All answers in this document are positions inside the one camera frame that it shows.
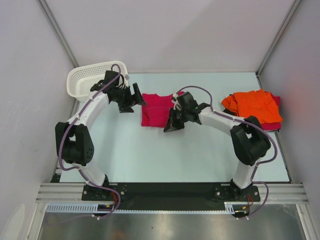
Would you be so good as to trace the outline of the orange t shirt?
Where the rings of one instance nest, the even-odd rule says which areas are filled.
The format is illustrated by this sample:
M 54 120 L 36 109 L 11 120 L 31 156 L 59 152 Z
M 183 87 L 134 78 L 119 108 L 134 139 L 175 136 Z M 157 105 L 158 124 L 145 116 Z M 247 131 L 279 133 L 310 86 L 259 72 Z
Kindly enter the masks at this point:
M 235 92 L 225 97 L 222 106 L 234 113 L 237 117 L 256 117 L 261 124 L 281 123 L 279 107 L 281 98 L 271 92 L 252 90 L 248 92 Z

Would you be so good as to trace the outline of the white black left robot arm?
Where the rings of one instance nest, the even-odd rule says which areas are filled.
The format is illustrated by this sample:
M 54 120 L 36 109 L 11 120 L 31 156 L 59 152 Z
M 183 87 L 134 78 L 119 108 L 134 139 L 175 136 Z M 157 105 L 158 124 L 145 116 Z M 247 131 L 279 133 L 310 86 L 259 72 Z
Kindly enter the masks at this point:
M 109 179 L 94 160 L 95 147 L 90 130 L 100 113 L 110 103 L 117 103 L 120 113 L 133 113 L 133 106 L 146 106 L 137 83 L 129 85 L 128 77 L 107 70 L 95 83 L 80 110 L 66 122 L 55 126 L 56 151 L 63 171 L 77 170 L 93 194 L 100 200 L 110 196 Z

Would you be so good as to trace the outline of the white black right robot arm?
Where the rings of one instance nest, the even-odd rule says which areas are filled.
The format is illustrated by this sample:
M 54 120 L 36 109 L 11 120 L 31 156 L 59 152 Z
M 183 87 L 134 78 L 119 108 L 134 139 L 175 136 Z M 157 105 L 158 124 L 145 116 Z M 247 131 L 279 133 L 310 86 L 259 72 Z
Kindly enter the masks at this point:
M 231 137 L 239 162 L 230 181 L 230 194 L 235 200 L 242 201 L 249 194 L 258 161 L 271 148 L 271 141 L 261 129 L 258 119 L 254 116 L 241 118 L 216 111 L 208 103 L 197 103 L 188 91 L 181 95 L 173 94 L 171 100 L 173 107 L 169 110 L 164 133 L 182 130 L 185 123 L 192 122 L 212 127 Z

